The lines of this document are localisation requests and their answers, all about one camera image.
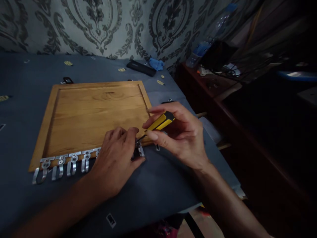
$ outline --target left hand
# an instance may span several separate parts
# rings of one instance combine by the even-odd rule
[[[87,175],[103,201],[116,196],[145,161],[144,157],[131,161],[138,132],[136,127],[130,127],[127,131],[117,127],[106,133],[98,158]]]

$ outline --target blue glove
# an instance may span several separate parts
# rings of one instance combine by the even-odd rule
[[[156,71],[163,70],[164,63],[161,60],[150,58],[150,66]]]

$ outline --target blue bottle cap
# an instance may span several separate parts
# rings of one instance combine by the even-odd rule
[[[238,7],[237,4],[234,4],[234,3],[230,3],[227,7],[226,7],[226,10],[225,12],[234,12],[234,10],[236,10]]]

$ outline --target blue cloth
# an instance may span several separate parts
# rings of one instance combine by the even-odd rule
[[[150,66],[156,71],[163,70],[164,63],[161,60],[150,58]]]
[[[73,66],[65,65],[66,60]],[[0,124],[6,124],[0,131],[1,156],[6,158],[1,160],[0,166],[0,237],[17,229],[85,175],[77,169],[74,176],[69,178],[64,173],[54,182],[49,173],[43,184],[32,185],[33,173],[27,172],[52,85],[59,84],[63,77],[70,77],[76,84],[142,80],[152,106],[172,98],[194,114],[166,69],[162,72],[163,86],[157,83],[161,79],[158,74],[151,77],[129,68],[125,72],[118,71],[127,63],[129,59],[109,60],[99,56],[92,59],[81,55],[0,53],[0,72],[4,72],[0,79],[0,95],[13,96],[0,102]],[[205,130],[204,142],[208,158],[229,186],[234,190],[240,188],[239,181]],[[70,230],[71,235],[65,237],[117,237],[200,202],[188,167],[164,148],[156,151],[155,145],[149,145],[143,149],[146,161],[134,171],[121,192],[90,213]],[[94,163],[90,160],[89,169]],[[113,229],[106,219],[109,213],[117,223]]]

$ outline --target patterned wallpaper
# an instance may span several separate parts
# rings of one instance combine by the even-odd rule
[[[1,0],[0,50],[184,61],[228,3],[238,4],[223,38],[253,0]]]

